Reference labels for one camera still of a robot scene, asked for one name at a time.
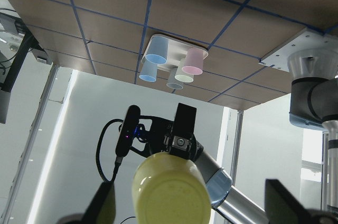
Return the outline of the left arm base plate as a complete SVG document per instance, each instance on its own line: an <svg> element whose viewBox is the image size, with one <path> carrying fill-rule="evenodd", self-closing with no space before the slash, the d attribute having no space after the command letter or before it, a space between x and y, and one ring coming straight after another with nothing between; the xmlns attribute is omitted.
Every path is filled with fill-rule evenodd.
<svg viewBox="0 0 338 224"><path fill-rule="evenodd" d="M295 52L309 49L326 49L337 52L337 35L322 34L305 28L267 53L260 59L259 64L289 72L288 58Z"/></svg>

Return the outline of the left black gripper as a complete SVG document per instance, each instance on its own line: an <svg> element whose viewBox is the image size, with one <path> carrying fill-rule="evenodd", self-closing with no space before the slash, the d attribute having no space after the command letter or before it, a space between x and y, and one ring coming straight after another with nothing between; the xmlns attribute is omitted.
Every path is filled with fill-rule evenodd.
<svg viewBox="0 0 338 224"><path fill-rule="evenodd" d="M203 146L195 139L196 108L179 103L174 121L156 116L141 115L140 119L151 120L150 130L143 124L137 127L137 139L145 144L137 150L142 157L168 152L186 160L196 161L203 152Z"/></svg>

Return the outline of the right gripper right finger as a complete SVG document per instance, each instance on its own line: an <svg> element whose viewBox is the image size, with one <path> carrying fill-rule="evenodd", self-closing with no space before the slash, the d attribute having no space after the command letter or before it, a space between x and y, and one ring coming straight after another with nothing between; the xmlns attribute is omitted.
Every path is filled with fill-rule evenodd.
<svg viewBox="0 0 338 224"><path fill-rule="evenodd" d="M265 213L269 223L313 223L311 214L277 179L265 182Z"/></svg>

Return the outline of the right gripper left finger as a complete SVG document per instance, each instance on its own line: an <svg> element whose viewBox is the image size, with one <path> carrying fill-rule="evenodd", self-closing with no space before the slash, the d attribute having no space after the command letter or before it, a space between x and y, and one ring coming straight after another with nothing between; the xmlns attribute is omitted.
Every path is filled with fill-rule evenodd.
<svg viewBox="0 0 338 224"><path fill-rule="evenodd" d="M85 211L81 223L114 223L115 217L114 183L103 182Z"/></svg>

